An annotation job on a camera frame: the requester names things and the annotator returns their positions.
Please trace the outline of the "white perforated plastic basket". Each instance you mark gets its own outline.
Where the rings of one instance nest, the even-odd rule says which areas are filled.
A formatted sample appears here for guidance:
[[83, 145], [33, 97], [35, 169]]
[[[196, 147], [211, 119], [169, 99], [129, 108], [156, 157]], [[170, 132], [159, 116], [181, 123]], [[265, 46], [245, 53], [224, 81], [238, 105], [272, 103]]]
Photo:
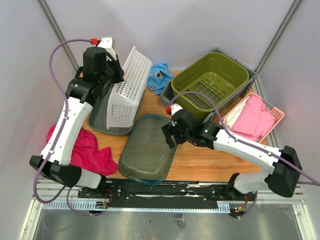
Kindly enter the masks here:
[[146, 89], [152, 61], [133, 47], [123, 65], [123, 81], [114, 84], [107, 104], [106, 128], [130, 128]]

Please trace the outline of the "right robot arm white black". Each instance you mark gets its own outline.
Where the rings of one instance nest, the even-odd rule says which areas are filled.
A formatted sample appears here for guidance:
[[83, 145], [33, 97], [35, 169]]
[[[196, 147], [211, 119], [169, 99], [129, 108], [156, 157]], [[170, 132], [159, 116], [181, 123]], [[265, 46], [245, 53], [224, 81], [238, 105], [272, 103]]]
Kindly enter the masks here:
[[279, 149], [245, 139], [218, 123], [201, 123], [185, 109], [174, 111], [170, 122], [161, 130], [170, 148], [189, 142], [196, 147], [232, 154], [260, 167], [261, 171], [236, 172], [230, 177], [226, 193], [232, 200], [265, 190], [284, 198], [294, 195], [302, 166], [296, 151], [290, 146]]

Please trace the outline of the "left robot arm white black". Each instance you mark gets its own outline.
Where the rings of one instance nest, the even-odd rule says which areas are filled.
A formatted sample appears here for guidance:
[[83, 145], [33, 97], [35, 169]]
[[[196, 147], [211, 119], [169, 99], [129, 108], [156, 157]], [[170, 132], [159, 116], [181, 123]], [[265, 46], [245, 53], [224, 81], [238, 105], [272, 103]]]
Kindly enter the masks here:
[[107, 185], [98, 173], [71, 164], [72, 151], [82, 125], [96, 102], [106, 94], [109, 84], [122, 82], [124, 71], [112, 47], [92, 46], [83, 53], [83, 66], [63, 92], [64, 106], [45, 148], [33, 155], [29, 164], [43, 176], [63, 186], [89, 188], [101, 198]]

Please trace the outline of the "translucent blue plastic tub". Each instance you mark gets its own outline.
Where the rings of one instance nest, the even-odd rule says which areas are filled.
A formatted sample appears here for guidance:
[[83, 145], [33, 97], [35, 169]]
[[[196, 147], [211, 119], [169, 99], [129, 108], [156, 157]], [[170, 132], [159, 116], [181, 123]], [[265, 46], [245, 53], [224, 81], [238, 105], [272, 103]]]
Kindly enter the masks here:
[[118, 161], [124, 177], [148, 186], [160, 185], [166, 179], [177, 149], [167, 145], [161, 129], [170, 122], [155, 113], [139, 117]]

